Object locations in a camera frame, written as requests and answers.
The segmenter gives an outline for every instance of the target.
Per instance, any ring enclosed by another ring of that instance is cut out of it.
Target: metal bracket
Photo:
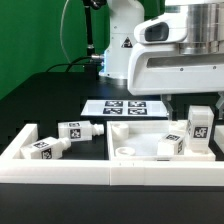
[[[223,120],[224,119],[224,92],[218,93],[220,98],[216,103],[216,108],[219,110],[218,119]]]
[[[167,117],[168,120],[172,121],[173,119],[175,120],[175,116],[173,116],[173,107],[171,106],[171,100],[172,100],[172,95],[171,94],[167,94],[167,95],[161,95],[161,100],[164,103],[166,109],[167,109]]]

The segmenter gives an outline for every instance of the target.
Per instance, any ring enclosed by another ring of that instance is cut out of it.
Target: small white bottle
[[[92,136],[104,134],[104,126],[90,121],[75,121],[58,123],[59,138],[69,138],[71,142],[89,141]]]
[[[59,159],[71,146],[69,138],[45,138],[20,149],[24,159]]]

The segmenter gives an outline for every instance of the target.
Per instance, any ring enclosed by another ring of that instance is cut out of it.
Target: green background
[[[66,0],[0,1],[0,99],[34,73],[66,63],[60,45],[60,22]],[[141,0],[146,19],[162,13],[164,0]],[[108,46],[108,7],[93,11],[97,53]],[[83,3],[71,0],[64,21],[64,45],[71,59],[86,55]]]

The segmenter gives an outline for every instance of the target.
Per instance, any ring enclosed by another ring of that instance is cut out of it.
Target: black tabletop
[[[204,105],[214,104],[217,95],[175,98],[181,116],[186,116],[186,98]],[[86,120],[80,114],[87,99],[159,100],[160,96],[134,97],[126,87],[100,83],[84,73],[35,74],[0,101],[0,152],[26,123],[37,123],[39,137],[44,138],[57,137],[58,122]],[[104,124],[107,120],[88,119]],[[105,137],[95,138],[94,144],[95,154],[90,143],[80,143],[63,159],[107,159]],[[0,184],[0,223],[4,224],[214,224],[223,222],[223,207],[223,187]]]

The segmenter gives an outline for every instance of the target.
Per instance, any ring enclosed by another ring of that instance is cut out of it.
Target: bottle cap
[[[69,138],[60,138],[61,143],[63,144],[63,150],[66,150],[71,147],[71,141]]]
[[[92,125],[92,135],[103,135],[104,134],[104,126],[102,124],[94,124]]]

